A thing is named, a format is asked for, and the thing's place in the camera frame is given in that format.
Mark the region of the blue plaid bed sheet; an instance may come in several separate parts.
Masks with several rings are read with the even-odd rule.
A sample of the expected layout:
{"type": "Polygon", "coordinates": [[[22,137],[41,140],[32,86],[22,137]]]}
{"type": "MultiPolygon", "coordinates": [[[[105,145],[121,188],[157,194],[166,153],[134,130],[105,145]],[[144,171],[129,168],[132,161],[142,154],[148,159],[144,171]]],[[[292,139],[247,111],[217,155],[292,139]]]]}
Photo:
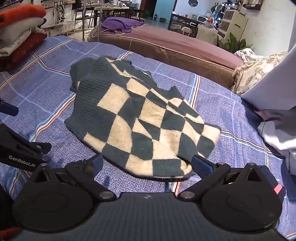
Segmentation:
{"type": "Polygon", "coordinates": [[[283,156],[259,135],[261,118],[239,96],[195,73],[114,45],[51,37],[14,70],[1,73],[1,97],[19,109],[15,117],[2,114],[1,121],[29,141],[51,143],[46,158],[52,167],[91,157],[93,152],[64,121],[74,107],[71,66],[82,58],[100,56],[131,61],[135,68],[149,72],[159,88],[177,87],[204,121],[220,126],[222,133],[210,154],[211,162],[222,161],[233,167],[249,162],[266,165],[286,189],[278,230],[287,239],[295,239],[295,177],[283,156]]]}

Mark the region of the checkered green cream sweater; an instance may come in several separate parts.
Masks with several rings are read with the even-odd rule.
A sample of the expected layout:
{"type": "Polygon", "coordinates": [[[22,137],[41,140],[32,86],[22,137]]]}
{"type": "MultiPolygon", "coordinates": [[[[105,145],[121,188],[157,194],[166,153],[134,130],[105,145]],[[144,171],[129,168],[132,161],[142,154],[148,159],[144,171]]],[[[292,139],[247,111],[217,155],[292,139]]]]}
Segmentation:
{"type": "Polygon", "coordinates": [[[109,56],[70,69],[74,109],[66,127],[85,145],[142,178],[192,176],[192,158],[209,157],[221,129],[204,122],[177,87],[157,86],[148,72],[109,56]]]}

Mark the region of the green potted plant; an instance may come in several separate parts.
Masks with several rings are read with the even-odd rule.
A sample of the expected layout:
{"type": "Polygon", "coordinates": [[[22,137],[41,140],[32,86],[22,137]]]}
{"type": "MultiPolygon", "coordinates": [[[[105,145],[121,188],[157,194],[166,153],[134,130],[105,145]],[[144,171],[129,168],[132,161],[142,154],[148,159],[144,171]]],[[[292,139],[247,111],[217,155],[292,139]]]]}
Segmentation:
{"type": "Polygon", "coordinates": [[[218,46],[232,54],[245,48],[251,48],[252,45],[253,44],[247,45],[245,39],[237,40],[232,33],[229,34],[229,39],[225,43],[223,43],[221,40],[218,40],[218,46]]]}

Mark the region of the light lavender duvet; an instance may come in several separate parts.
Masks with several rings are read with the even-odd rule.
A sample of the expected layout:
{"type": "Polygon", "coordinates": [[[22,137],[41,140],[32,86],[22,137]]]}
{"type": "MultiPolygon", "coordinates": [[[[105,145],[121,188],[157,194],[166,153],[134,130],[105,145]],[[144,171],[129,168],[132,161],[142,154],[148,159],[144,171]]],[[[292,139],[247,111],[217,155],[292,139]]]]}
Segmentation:
{"type": "Polygon", "coordinates": [[[295,47],[242,95],[263,119],[258,126],[259,134],[284,156],[292,175],[295,175],[295,97],[295,47]]]}

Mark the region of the folded clothes stack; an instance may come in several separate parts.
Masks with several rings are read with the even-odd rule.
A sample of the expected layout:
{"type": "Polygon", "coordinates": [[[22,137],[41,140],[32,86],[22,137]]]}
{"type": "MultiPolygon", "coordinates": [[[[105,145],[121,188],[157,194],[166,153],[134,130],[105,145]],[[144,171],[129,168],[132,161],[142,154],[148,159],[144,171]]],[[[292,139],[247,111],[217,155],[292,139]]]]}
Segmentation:
{"type": "Polygon", "coordinates": [[[24,61],[47,37],[43,6],[24,4],[1,13],[1,71],[24,61]]]}

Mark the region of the white microwave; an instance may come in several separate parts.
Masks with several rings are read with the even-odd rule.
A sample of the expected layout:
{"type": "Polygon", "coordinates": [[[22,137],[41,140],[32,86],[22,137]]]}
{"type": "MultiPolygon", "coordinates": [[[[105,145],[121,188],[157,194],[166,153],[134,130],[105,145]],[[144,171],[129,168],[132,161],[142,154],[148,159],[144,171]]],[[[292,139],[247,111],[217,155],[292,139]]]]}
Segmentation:
{"type": "Polygon", "coordinates": [[[198,17],[197,17],[197,21],[199,21],[199,22],[201,22],[201,23],[204,23],[204,22],[206,22],[207,20],[208,20],[208,18],[205,17],[205,16],[198,16],[198,17]]]}

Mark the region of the purple blanket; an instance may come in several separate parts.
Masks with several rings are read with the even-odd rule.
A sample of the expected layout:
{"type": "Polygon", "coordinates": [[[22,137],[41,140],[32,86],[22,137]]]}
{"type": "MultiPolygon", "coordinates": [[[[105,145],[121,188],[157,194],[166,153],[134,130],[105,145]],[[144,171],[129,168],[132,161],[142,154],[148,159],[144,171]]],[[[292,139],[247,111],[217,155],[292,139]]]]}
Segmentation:
{"type": "Polygon", "coordinates": [[[142,25],[144,25],[144,22],[135,19],[109,17],[101,24],[101,31],[120,31],[122,33],[130,33],[132,31],[132,28],[137,28],[142,25]]]}

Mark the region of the brown bed with mauve cover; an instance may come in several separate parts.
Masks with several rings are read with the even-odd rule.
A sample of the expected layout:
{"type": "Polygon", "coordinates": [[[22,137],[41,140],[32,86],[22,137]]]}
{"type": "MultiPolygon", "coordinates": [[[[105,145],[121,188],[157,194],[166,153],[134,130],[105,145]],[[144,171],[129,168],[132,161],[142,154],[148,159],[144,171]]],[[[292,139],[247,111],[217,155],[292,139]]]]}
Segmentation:
{"type": "Polygon", "coordinates": [[[208,78],[226,88],[233,86],[233,74],[243,63],[238,56],[215,45],[151,25],[133,28],[129,33],[99,34],[94,28],[87,40],[115,45],[208,78]]]}

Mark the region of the dark low console table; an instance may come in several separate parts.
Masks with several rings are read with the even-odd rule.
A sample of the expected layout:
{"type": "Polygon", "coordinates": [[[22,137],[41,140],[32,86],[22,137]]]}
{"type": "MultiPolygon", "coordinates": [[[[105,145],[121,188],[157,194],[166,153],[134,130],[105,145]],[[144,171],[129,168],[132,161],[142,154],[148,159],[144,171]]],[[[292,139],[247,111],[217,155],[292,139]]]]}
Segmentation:
{"type": "Polygon", "coordinates": [[[197,20],[189,19],[182,15],[172,13],[168,30],[196,38],[200,24],[201,23],[197,20]]]}

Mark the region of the cream drawer cabinet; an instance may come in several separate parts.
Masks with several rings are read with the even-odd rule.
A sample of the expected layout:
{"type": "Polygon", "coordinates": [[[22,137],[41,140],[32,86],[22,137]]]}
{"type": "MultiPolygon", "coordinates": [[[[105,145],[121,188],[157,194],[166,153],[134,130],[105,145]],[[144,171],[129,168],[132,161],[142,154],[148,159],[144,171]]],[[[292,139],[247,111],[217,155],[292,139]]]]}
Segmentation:
{"type": "Polygon", "coordinates": [[[225,43],[231,33],[237,40],[241,40],[247,22],[248,17],[245,14],[234,9],[227,9],[218,30],[218,39],[225,43]]]}

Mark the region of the floral cream pillow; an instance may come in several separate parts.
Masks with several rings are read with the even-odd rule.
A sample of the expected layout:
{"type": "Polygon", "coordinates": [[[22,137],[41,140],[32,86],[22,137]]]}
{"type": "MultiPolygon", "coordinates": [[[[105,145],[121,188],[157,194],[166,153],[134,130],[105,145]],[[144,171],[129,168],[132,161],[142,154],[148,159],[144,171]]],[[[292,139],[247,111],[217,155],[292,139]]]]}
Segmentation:
{"type": "Polygon", "coordinates": [[[287,51],[264,57],[256,55],[250,48],[245,48],[236,51],[234,55],[241,58],[243,63],[236,67],[232,74],[234,84],[231,91],[242,95],[278,65],[287,55],[287,51]]]}

